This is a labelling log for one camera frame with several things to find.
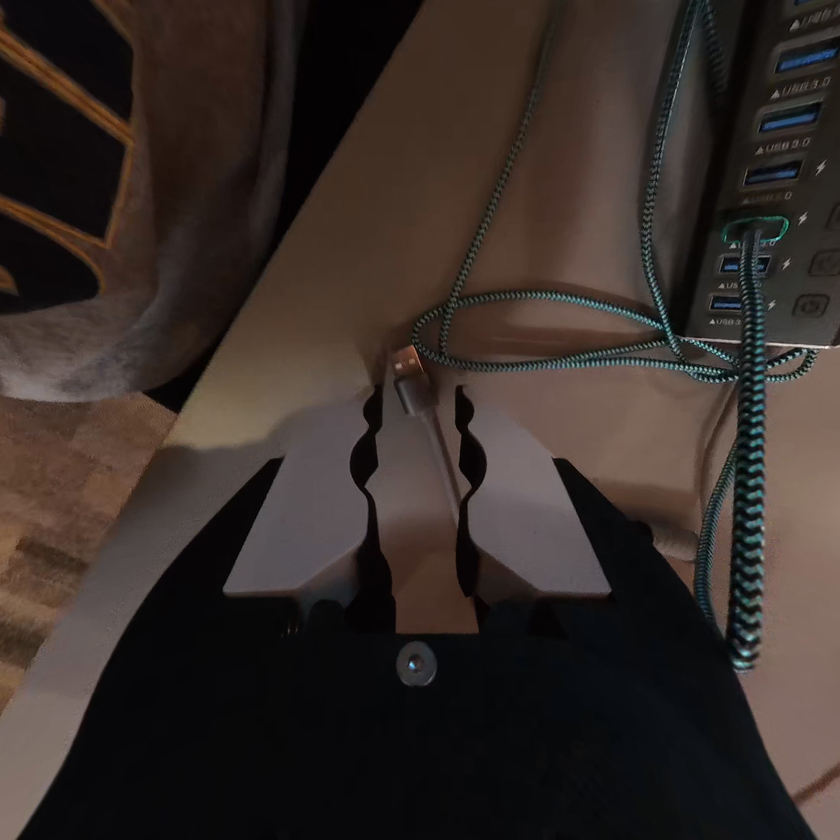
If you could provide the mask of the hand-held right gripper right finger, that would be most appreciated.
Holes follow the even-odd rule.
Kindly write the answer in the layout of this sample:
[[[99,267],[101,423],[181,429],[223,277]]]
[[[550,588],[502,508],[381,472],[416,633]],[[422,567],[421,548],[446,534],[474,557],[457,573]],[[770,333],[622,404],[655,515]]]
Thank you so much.
[[[509,415],[455,390],[462,592],[485,604],[590,599],[611,593],[550,451]]]

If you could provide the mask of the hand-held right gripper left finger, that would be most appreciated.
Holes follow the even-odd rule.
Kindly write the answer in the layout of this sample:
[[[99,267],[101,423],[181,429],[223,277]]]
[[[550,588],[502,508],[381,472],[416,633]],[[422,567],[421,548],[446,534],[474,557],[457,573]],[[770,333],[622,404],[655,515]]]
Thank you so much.
[[[394,614],[368,483],[379,467],[382,387],[305,410],[281,429],[281,457],[224,593],[292,600],[301,614],[321,601],[352,614]]]

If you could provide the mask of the black multiport usb hub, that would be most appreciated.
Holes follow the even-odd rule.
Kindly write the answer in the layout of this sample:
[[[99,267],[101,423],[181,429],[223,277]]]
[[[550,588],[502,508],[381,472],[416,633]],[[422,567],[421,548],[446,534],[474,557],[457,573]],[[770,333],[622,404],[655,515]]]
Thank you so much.
[[[759,224],[768,345],[836,348],[839,2],[746,2],[730,79],[682,331],[739,342],[739,237]]]

